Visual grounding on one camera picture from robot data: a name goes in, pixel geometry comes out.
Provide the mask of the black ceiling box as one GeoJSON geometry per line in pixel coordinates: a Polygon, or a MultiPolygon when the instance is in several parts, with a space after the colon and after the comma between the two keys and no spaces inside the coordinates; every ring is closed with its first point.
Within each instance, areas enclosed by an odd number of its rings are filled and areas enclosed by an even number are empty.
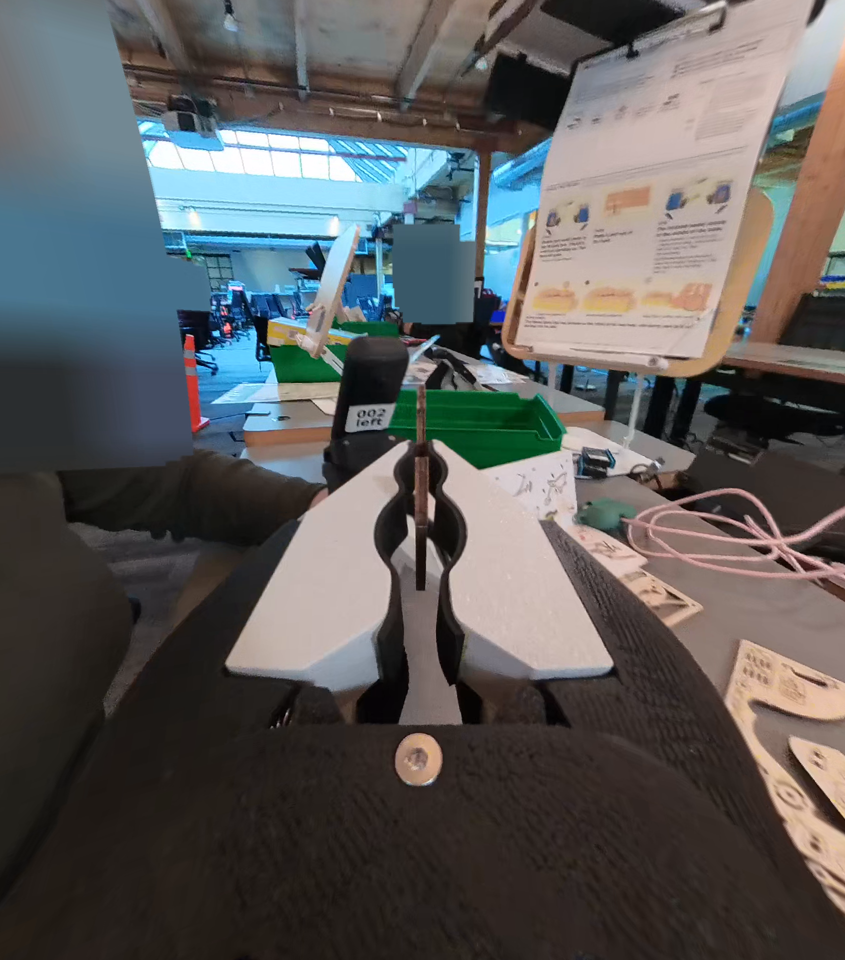
{"type": "Polygon", "coordinates": [[[553,133],[572,89],[574,72],[549,71],[525,54],[498,54],[482,100],[487,114],[553,133]]]}

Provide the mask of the white clipboard stand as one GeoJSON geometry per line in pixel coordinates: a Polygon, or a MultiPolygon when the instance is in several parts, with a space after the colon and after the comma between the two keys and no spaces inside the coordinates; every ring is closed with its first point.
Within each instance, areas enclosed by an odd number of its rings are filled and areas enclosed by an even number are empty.
{"type": "Polygon", "coordinates": [[[635,377],[631,405],[626,423],[626,432],[620,442],[622,450],[631,450],[632,448],[632,443],[637,433],[638,420],[642,408],[647,379],[648,377],[644,373],[639,373],[635,377]]]}

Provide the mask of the wooden support post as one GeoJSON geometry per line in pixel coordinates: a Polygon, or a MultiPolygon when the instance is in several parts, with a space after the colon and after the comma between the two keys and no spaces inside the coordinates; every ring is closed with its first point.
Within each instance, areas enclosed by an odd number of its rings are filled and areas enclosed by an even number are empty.
{"type": "Polygon", "coordinates": [[[819,281],[845,211],[845,33],[751,326],[775,345],[819,281]]]}

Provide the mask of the row of black office chairs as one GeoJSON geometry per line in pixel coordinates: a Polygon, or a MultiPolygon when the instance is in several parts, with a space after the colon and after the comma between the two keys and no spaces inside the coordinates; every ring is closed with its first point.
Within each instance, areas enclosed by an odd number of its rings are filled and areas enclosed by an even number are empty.
{"type": "Polygon", "coordinates": [[[211,295],[209,324],[220,343],[252,335],[257,362],[271,359],[271,347],[296,346],[305,329],[275,294],[247,292],[241,285],[211,295]]]}

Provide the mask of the white instruction booklet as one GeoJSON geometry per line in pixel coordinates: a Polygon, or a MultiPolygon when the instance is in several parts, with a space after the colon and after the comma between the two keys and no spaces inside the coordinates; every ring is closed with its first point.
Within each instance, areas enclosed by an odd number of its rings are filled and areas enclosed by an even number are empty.
{"type": "Polygon", "coordinates": [[[491,466],[482,474],[539,521],[555,522],[613,577],[632,582],[645,574],[647,560],[614,536],[575,520],[579,510],[573,453],[569,450],[491,466]]]}

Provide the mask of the pale round-cornered clipboard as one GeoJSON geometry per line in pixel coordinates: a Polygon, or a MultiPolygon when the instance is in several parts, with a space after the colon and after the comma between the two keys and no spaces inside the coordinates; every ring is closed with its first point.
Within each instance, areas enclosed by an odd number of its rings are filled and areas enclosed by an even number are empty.
{"type": "Polygon", "coordinates": [[[355,223],[342,231],[325,258],[320,284],[312,303],[305,335],[300,346],[313,358],[325,352],[335,315],[342,305],[342,291],[351,272],[360,239],[360,226],[355,223]]]}

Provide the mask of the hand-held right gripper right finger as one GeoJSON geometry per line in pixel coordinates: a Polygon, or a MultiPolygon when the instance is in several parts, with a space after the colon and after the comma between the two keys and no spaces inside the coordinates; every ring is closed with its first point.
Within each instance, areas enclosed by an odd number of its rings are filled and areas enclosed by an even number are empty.
{"type": "Polygon", "coordinates": [[[559,526],[440,440],[429,453],[437,655],[461,722],[482,722],[525,687],[609,674],[613,660],[550,540],[559,526]]]}

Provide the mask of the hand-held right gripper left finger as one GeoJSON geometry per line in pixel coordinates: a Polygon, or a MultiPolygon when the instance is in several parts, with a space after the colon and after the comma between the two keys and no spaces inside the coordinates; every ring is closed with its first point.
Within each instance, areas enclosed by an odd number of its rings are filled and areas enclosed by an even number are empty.
{"type": "Polygon", "coordinates": [[[400,440],[298,522],[231,648],[242,677],[329,691],[360,723],[396,723],[408,692],[401,570],[414,448],[400,440]]]}

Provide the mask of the teal rounded rubber object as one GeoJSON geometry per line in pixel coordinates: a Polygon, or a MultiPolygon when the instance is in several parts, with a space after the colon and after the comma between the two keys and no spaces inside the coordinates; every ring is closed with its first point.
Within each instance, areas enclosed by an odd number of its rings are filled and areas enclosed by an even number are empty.
{"type": "Polygon", "coordinates": [[[613,498],[597,498],[582,504],[573,516],[576,525],[599,532],[620,535],[639,514],[639,509],[613,498]]]}

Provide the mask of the green plastic bin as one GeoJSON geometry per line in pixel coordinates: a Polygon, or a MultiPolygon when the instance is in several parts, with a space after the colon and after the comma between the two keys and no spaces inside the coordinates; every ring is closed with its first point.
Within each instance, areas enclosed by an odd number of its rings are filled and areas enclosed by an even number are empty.
{"type": "Polygon", "coordinates": [[[336,358],[332,363],[311,356],[298,343],[306,332],[300,322],[290,318],[271,318],[266,329],[266,344],[275,376],[280,383],[339,382],[348,347],[358,336],[401,337],[399,326],[390,321],[333,319],[326,346],[336,358]]]}
{"type": "Polygon", "coordinates": [[[427,390],[426,438],[478,470],[561,450],[566,427],[539,395],[427,390]]]}

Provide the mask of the person's dark clothing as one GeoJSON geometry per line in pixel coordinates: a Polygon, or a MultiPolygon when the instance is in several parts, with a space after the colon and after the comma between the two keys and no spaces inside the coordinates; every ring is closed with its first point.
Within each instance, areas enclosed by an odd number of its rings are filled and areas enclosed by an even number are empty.
{"type": "Polygon", "coordinates": [[[54,473],[0,476],[0,889],[102,719],[131,605],[54,473]]]}

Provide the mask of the ceiling projector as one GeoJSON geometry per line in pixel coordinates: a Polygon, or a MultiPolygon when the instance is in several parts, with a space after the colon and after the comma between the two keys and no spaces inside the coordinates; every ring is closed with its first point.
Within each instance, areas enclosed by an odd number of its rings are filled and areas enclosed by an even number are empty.
{"type": "Polygon", "coordinates": [[[167,97],[160,122],[166,137],[177,148],[204,152],[225,149],[214,102],[186,93],[167,97]]]}

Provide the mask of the printed instruction sheet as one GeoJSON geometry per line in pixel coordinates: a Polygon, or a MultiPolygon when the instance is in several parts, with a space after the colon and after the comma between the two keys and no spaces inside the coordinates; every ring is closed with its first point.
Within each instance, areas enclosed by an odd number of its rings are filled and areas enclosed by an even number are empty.
{"type": "Polygon", "coordinates": [[[813,2],[719,2],[580,66],[541,175],[514,344],[704,354],[813,2]]]}

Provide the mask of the wooden model part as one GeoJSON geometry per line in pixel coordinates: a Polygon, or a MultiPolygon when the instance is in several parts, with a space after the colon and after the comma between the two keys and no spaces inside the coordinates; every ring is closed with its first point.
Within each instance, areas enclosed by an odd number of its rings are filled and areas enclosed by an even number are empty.
{"type": "Polygon", "coordinates": [[[416,393],[416,444],[414,459],[414,531],[415,586],[418,592],[427,588],[429,540],[429,443],[427,440],[427,388],[421,385],[416,393]]]}

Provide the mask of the orange traffic cone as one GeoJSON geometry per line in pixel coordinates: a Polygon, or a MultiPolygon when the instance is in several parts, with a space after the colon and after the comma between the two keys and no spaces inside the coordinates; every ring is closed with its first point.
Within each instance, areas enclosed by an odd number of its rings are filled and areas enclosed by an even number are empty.
{"type": "Polygon", "coordinates": [[[183,364],[186,376],[190,428],[194,435],[205,429],[210,423],[210,420],[202,414],[195,346],[194,336],[191,333],[186,333],[183,337],[183,364]]]}

